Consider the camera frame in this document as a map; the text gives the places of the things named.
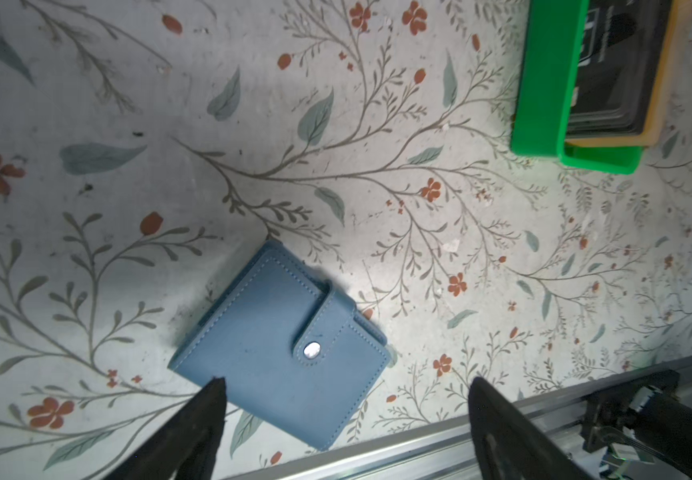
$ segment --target wallet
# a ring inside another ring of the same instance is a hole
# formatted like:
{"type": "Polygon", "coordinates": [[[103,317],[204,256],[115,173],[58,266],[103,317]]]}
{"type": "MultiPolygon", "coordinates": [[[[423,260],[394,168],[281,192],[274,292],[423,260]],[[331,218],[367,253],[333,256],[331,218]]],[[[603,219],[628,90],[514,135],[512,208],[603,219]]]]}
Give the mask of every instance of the wallet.
{"type": "Polygon", "coordinates": [[[168,368],[327,450],[389,362],[386,337],[329,280],[268,240],[187,337],[168,368]]]}

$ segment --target wallet clasp strap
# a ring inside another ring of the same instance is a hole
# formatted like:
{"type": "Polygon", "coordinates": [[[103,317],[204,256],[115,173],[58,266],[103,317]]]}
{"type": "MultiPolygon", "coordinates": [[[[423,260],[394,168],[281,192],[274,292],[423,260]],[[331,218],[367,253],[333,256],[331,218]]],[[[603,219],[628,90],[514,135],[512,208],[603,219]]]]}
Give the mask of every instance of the wallet clasp strap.
{"type": "Polygon", "coordinates": [[[343,328],[353,321],[357,309],[354,301],[336,288],[332,282],[328,281],[327,286],[329,287],[327,296],[324,297],[319,309],[293,346],[293,355],[303,366],[314,366],[327,358],[327,353],[338,340],[343,328]],[[309,350],[318,350],[318,354],[309,358],[303,350],[313,342],[318,343],[319,348],[309,350]]]}

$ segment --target green plastic container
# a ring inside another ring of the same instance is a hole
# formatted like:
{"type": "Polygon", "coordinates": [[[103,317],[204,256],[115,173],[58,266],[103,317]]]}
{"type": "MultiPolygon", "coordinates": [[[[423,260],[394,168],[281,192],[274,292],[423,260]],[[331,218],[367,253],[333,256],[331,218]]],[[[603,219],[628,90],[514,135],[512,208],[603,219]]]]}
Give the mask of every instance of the green plastic container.
{"type": "Polygon", "coordinates": [[[630,174],[642,147],[583,148],[565,144],[589,0],[537,0],[527,43],[511,150],[558,158],[573,168],[630,174]]]}

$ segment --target metal snap button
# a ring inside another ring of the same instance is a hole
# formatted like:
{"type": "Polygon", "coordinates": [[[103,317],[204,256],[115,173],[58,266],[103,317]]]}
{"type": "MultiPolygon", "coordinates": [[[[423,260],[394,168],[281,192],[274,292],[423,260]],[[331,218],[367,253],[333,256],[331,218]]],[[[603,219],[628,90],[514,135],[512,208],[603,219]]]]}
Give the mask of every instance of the metal snap button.
{"type": "Polygon", "coordinates": [[[322,351],[322,345],[316,342],[311,342],[303,348],[303,354],[308,360],[312,360],[319,356],[319,352],[322,351]]]}

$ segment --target metal rail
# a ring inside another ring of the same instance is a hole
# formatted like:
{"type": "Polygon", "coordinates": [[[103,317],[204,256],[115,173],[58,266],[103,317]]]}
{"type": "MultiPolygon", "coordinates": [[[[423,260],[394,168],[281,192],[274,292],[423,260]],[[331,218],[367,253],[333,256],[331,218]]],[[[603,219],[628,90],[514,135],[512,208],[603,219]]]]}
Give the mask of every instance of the metal rail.
{"type": "MultiPolygon", "coordinates": [[[[676,370],[680,374],[680,391],[692,386],[690,356],[525,398],[514,405],[539,430],[569,452],[582,444],[580,423],[589,395],[663,370],[676,370]]],[[[457,480],[478,477],[469,419],[461,416],[238,475],[231,480],[457,480]]]]}

